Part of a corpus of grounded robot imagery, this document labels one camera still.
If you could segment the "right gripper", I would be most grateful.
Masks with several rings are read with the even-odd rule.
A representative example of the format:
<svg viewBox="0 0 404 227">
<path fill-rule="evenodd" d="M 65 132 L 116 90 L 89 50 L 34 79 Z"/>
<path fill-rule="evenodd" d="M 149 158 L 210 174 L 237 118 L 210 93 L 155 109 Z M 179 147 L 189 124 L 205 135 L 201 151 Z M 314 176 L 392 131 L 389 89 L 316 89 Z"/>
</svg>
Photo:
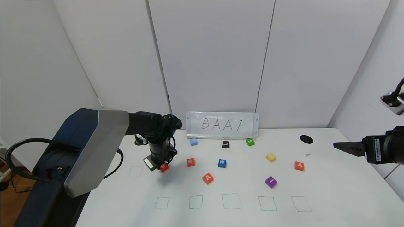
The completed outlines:
<svg viewBox="0 0 404 227">
<path fill-rule="evenodd" d="M 365 157 L 366 153 L 371 164 L 404 164 L 404 127 L 397 126 L 384 135 L 366 136 L 362 141 L 336 142 L 333 147 L 356 157 Z"/>
</svg>

